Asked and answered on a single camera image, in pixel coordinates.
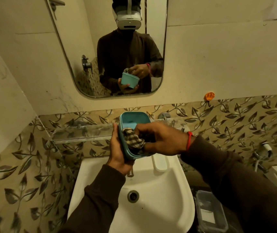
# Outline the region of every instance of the sleeve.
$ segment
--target sleeve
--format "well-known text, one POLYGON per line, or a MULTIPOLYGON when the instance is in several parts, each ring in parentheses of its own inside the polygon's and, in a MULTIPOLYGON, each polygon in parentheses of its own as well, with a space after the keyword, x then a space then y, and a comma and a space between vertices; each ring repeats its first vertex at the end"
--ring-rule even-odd
POLYGON ((234 211, 245 232, 277 232, 277 187, 198 136, 181 159, 197 169, 218 200, 234 211))
POLYGON ((112 78, 109 75, 109 70, 107 70, 109 68, 108 66, 109 59, 107 57, 108 54, 106 52, 102 39, 99 39, 98 41, 97 55, 98 55, 98 69, 99 69, 101 84, 107 89, 109 89, 112 93, 116 93, 120 91, 118 86, 118 79, 112 78))
POLYGON ((104 164, 59 233, 108 233, 124 183, 120 172, 104 164))
POLYGON ((154 40, 147 35, 146 46, 148 53, 148 61, 150 64, 151 74, 153 77, 160 78, 163 75, 163 58, 154 40))

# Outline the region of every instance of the red thread bracelet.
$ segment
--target red thread bracelet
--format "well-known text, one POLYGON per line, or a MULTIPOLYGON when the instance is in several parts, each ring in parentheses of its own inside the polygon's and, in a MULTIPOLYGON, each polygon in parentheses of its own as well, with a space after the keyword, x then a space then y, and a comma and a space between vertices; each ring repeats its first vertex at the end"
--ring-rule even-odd
POLYGON ((148 71, 149 71, 149 73, 151 74, 151 73, 152 73, 152 70, 151 70, 151 68, 150 68, 150 64, 149 64, 149 63, 146 63, 146 65, 148 66, 148 71))
POLYGON ((187 132, 187 134, 189 135, 189 137, 188 137, 188 141, 187 141, 187 150, 189 149, 189 147, 190 147, 190 140, 191 140, 191 136, 193 135, 193 133, 192 132, 187 132))

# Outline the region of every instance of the vr headset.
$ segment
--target vr headset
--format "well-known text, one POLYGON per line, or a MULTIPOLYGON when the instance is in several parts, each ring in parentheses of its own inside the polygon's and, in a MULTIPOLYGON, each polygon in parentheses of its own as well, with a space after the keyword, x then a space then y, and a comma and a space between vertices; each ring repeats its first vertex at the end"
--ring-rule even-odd
POLYGON ((141 27, 141 7, 132 6, 132 0, 128 0, 128 6, 113 8, 113 15, 119 29, 137 30, 141 27))

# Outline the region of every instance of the white soap holder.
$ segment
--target white soap holder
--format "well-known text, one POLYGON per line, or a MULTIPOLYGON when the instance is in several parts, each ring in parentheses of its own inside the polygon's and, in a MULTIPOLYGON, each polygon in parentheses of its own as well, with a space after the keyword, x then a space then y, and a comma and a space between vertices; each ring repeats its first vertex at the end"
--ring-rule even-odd
POLYGON ((165 172, 169 168, 168 158, 162 154, 152 155, 152 163, 154 164, 154 168, 159 172, 165 172))

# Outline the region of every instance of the hand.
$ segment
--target hand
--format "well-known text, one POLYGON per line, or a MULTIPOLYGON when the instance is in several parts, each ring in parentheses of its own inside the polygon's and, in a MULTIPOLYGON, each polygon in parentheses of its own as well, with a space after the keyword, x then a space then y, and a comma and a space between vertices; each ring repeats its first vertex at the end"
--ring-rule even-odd
POLYGON ((149 68, 147 64, 135 65, 129 68, 129 73, 142 79, 149 75, 149 68))
POLYGON ((127 89, 127 87, 129 87, 130 84, 122 85, 121 78, 118 79, 118 86, 123 94, 132 94, 132 93, 136 92, 136 90, 139 88, 139 86, 137 85, 133 89, 127 89))
POLYGON ((154 134, 156 142, 145 143, 144 145, 145 151, 150 153, 176 155, 187 150, 188 134, 162 122, 138 124, 135 127, 134 133, 138 136, 142 134, 154 134))
POLYGON ((134 160, 125 161, 123 153, 121 151, 121 144, 118 139, 118 125, 113 124, 113 133, 111 135, 111 142, 109 144, 111 154, 107 165, 115 168, 117 171, 121 172, 122 175, 126 175, 133 167, 134 160))

